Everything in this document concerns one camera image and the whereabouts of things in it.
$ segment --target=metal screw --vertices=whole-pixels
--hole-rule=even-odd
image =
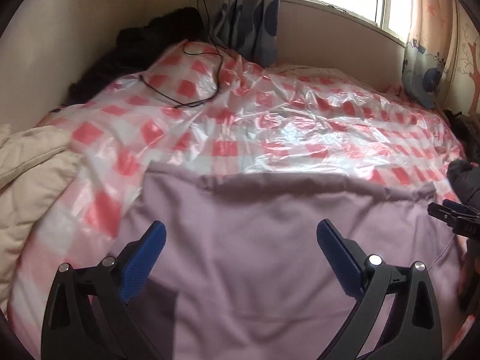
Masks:
[[[424,271],[425,270],[425,264],[421,261],[417,261],[414,264],[415,268],[417,268],[419,271]]]
[[[102,260],[102,265],[103,266],[106,266],[106,267],[109,267],[109,266],[112,266],[113,264],[115,264],[115,257],[105,257],[103,260]]]
[[[369,258],[368,261],[370,262],[371,265],[373,266],[379,266],[382,263],[382,257],[377,256],[376,254],[372,254]]]
[[[60,264],[58,267],[59,272],[67,272],[69,270],[70,266],[67,262],[64,262],[63,264]]]

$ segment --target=blue gripper pad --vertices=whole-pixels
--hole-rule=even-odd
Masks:
[[[140,294],[167,241],[167,229],[154,221],[140,240],[140,245],[121,272],[120,296],[125,303]]]
[[[317,242],[345,293],[357,302],[362,300],[365,293],[362,273],[367,256],[360,246],[343,238],[328,219],[317,226]]]

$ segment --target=window sill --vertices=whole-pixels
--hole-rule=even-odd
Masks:
[[[311,7],[311,8],[315,8],[315,9],[321,9],[322,11],[330,12],[330,13],[333,13],[334,15],[344,17],[345,19],[352,20],[356,23],[361,24],[362,26],[368,27],[371,30],[378,32],[379,34],[381,34],[383,36],[386,36],[388,39],[390,39],[391,41],[399,44],[400,46],[405,47],[405,43],[402,42],[399,38],[393,36],[392,34],[390,34],[389,32],[387,32],[385,30],[382,30],[381,28],[378,28],[374,24],[369,23],[365,19],[362,19],[360,16],[356,16],[354,13],[347,12],[347,11],[344,11],[344,10],[340,10],[340,9],[337,9],[337,8],[331,6],[331,5],[325,5],[325,4],[323,4],[319,1],[315,1],[315,0],[280,0],[280,1],[284,1],[284,2],[292,3],[292,4],[304,5],[306,7]]]

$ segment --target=window frame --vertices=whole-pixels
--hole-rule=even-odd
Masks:
[[[318,8],[318,9],[325,10],[327,12],[345,17],[347,19],[355,21],[356,23],[359,23],[368,28],[371,28],[372,30],[381,33],[382,35],[386,36],[390,40],[393,40],[394,42],[405,47],[406,39],[403,40],[399,34],[397,34],[396,32],[388,28],[388,24],[390,21],[391,0],[382,0],[382,6],[381,6],[382,11],[381,11],[381,17],[380,17],[379,23],[375,23],[374,21],[369,20],[366,17],[360,16],[355,12],[351,12],[341,7],[336,7],[335,5],[327,4],[319,0],[282,0],[282,1],[300,4],[300,5],[306,5],[312,8]]]

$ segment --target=wall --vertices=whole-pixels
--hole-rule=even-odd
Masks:
[[[0,124],[34,126],[118,30],[145,21],[145,0],[25,0],[0,38]]]
[[[0,38],[0,124],[34,126],[121,28],[188,5],[195,1],[25,0]],[[400,45],[316,8],[281,2],[278,49],[279,62],[339,68],[380,91],[400,79]]]
[[[282,1],[278,61],[337,68],[380,92],[401,82],[404,47],[345,17]]]
[[[457,2],[458,24],[454,28],[457,39],[452,59],[452,79],[442,109],[449,109],[454,114],[464,115],[479,112],[480,97],[480,35],[467,13]]]

